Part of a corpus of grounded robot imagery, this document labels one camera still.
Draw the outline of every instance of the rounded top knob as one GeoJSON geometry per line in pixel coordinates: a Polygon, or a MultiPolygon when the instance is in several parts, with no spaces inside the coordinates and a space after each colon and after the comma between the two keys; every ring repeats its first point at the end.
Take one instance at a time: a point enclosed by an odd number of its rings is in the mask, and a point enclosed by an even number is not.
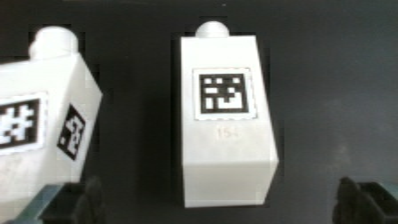
{"type": "Polygon", "coordinates": [[[73,32],[57,26],[44,27],[28,48],[32,60],[71,55],[78,52],[78,39],[73,32]]]}
{"type": "Polygon", "coordinates": [[[206,22],[197,28],[195,37],[229,37],[229,30],[225,25],[217,21],[206,22]]]}

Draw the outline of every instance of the black and white square pattern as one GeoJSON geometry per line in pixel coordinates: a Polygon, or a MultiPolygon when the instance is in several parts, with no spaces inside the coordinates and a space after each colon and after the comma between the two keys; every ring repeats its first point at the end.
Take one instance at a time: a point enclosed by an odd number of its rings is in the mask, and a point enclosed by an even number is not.
{"type": "Polygon", "coordinates": [[[256,117],[247,68],[194,69],[194,107],[197,120],[240,120],[256,117]]]}
{"type": "Polygon", "coordinates": [[[44,115],[44,93],[0,99],[0,155],[42,147],[44,115]]]}
{"type": "Polygon", "coordinates": [[[199,75],[201,113],[247,113],[243,74],[199,75]]]}
{"type": "Polygon", "coordinates": [[[73,105],[69,105],[57,146],[73,160],[76,160],[78,148],[83,139],[83,130],[85,120],[73,105]]]}
{"type": "Polygon", "coordinates": [[[39,99],[0,106],[0,149],[37,140],[39,99]]]}

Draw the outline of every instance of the white box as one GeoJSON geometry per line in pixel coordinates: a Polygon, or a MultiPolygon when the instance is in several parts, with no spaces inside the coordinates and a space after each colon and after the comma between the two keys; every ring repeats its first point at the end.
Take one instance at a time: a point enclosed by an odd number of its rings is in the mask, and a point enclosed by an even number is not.
{"type": "Polygon", "coordinates": [[[80,181],[101,101],[66,29],[39,31],[30,58],[0,65],[0,223],[46,184],[80,181]]]}
{"type": "Polygon", "coordinates": [[[185,207],[259,205],[279,163],[254,36],[181,38],[185,207]]]}

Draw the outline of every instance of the black background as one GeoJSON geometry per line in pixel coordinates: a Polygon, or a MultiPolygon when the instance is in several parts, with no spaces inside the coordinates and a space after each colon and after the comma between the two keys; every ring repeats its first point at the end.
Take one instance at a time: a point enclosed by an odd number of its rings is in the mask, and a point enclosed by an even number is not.
{"type": "Polygon", "coordinates": [[[83,177],[108,223],[332,223],[339,178],[398,179],[396,0],[2,0],[2,63],[42,24],[78,34],[105,93],[83,177]],[[185,209],[172,40],[211,17],[257,35],[281,166],[265,206],[185,209]]]}

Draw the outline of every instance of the white block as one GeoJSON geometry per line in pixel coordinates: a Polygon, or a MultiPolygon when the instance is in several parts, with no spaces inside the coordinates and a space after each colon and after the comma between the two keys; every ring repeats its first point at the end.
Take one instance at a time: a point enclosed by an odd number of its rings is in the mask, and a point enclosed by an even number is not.
{"type": "Polygon", "coordinates": [[[185,206],[263,204],[279,159],[256,37],[218,22],[181,38],[181,122],[185,206]]]}
{"type": "Polygon", "coordinates": [[[0,65],[0,223],[46,184],[80,180],[99,101],[76,37],[48,27],[30,60],[0,65]]]}

